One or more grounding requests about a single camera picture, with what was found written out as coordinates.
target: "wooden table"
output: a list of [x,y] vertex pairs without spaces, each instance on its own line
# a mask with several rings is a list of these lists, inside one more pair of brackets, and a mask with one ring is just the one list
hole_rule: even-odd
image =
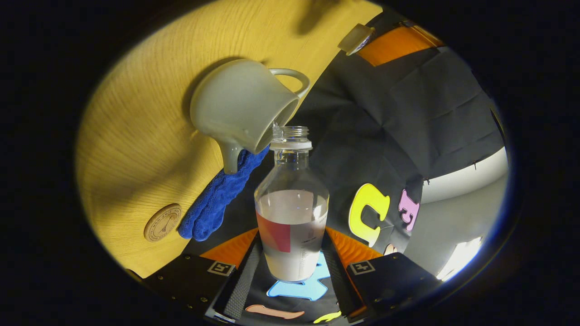
[[[147,277],[188,243],[175,229],[148,242],[143,229],[168,204],[185,213],[223,168],[216,142],[189,119],[200,76],[223,59],[244,57],[301,71],[314,83],[340,40],[380,12],[363,0],[220,0],[131,49],[95,90],[77,142],[82,202],[109,253]],[[281,81],[299,86],[291,78]]]

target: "bottle neck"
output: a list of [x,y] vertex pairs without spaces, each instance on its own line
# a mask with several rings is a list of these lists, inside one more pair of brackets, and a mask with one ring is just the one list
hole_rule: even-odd
[[292,170],[308,168],[308,150],[276,150],[274,151],[274,166]]

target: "glass bottle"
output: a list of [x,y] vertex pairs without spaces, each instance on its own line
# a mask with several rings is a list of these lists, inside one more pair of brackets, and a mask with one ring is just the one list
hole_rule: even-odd
[[329,193],[308,167],[307,135],[304,126],[274,125],[274,168],[254,192],[266,262],[283,282],[314,273],[327,220]]

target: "red label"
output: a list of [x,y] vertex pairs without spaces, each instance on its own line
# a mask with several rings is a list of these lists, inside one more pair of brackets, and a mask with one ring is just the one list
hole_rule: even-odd
[[290,224],[279,224],[263,218],[258,212],[258,229],[262,241],[278,251],[290,252]]

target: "blue towel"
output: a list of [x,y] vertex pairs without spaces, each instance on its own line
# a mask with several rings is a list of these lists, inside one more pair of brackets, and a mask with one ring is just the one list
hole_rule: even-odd
[[193,202],[177,232],[185,239],[206,240],[223,222],[226,206],[244,189],[250,173],[262,163],[270,146],[258,155],[246,150],[238,157],[238,172],[227,175],[223,169]]

